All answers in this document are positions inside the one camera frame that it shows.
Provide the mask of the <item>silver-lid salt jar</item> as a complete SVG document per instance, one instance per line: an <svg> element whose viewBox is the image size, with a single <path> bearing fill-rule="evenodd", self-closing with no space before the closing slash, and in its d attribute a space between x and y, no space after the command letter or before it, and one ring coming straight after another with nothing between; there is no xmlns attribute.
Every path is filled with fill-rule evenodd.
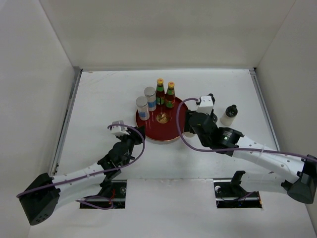
<svg viewBox="0 0 317 238"><path fill-rule="evenodd" d="M148 100L148 108L150 112L153 112L156 110L156 90L153 87L147 87L144 90L144 95Z"/></svg>
<svg viewBox="0 0 317 238"><path fill-rule="evenodd" d="M149 119L148 99L145 96L140 96L136 99L136 106L139 118L143 121Z"/></svg>

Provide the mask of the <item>green-label sauce bottle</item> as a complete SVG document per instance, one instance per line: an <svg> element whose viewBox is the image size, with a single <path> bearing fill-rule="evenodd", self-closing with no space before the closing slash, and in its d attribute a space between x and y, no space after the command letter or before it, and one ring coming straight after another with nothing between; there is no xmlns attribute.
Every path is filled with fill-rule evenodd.
<svg viewBox="0 0 317 238"><path fill-rule="evenodd" d="M173 108L175 104L175 84L174 82L169 82L168 83L168 89L166 91L165 95L165 105L167 108Z"/></svg>
<svg viewBox="0 0 317 238"><path fill-rule="evenodd" d="M162 78L157 79L156 86L156 103L157 105L163 105L165 99L164 81Z"/></svg>

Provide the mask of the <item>clear grinder jar black top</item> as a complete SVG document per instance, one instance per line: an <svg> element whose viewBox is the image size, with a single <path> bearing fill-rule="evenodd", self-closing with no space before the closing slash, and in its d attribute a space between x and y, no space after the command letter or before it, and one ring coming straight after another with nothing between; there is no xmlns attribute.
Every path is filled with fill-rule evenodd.
<svg viewBox="0 0 317 238"><path fill-rule="evenodd" d="M211 113L211 119L212 119L213 123L217 123L218 118L214 113Z"/></svg>

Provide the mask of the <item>grinder jar chrome top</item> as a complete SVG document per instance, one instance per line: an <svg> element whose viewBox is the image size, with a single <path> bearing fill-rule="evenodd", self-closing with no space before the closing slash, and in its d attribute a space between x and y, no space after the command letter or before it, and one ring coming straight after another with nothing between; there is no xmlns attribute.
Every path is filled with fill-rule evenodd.
<svg viewBox="0 0 317 238"><path fill-rule="evenodd" d="M194 137L195 134L191 132L184 132L184 136L191 138L191 137Z"/></svg>

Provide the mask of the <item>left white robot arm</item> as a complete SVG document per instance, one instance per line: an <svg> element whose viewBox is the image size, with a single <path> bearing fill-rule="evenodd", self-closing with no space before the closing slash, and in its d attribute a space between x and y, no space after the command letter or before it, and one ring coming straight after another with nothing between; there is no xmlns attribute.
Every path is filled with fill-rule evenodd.
<svg viewBox="0 0 317 238"><path fill-rule="evenodd" d="M136 145L145 145L145 127L114 123L108 128L119 141L103 158L69 174L40 174L17 195L31 226L45 221L55 210L70 202L86 203L89 198L109 196L112 180L121 169L137 161L132 152Z"/></svg>

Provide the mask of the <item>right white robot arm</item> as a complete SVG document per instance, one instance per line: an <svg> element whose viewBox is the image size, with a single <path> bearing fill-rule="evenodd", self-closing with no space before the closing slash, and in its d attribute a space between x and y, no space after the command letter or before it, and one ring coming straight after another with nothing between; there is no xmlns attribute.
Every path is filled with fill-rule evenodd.
<svg viewBox="0 0 317 238"><path fill-rule="evenodd" d="M255 142L229 127L218 127L214 115L187 111L185 132L198 136L203 152L216 152L243 159L269 170L268 174L236 171L230 191L241 196L246 191L269 191L312 204L317 190L317 159L312 155L281 152Z"/></svg>

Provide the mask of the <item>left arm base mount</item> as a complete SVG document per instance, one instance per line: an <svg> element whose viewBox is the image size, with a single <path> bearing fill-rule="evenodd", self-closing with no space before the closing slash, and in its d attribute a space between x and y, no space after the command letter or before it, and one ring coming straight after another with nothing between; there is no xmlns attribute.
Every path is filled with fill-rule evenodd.
<svg viewBox="0 0 317 238"><path fill-rule="evenodd" d="M127 194L127 180L105 178L100 184L101 190L96 195L81 198L80 209L124 209Z"/></svg>

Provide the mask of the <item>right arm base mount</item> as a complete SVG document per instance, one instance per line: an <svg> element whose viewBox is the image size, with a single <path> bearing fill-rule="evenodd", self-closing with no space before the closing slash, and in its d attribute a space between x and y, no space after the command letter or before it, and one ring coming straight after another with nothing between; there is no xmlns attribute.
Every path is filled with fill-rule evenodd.
<svg viewBox="0 0 317 238"><path fill-rule="evenodd" d="M237 171L232 178L213 179L215 202L218 209L262 209L259 192L247 192L240 186L244 174L244 171Z"/></svg>

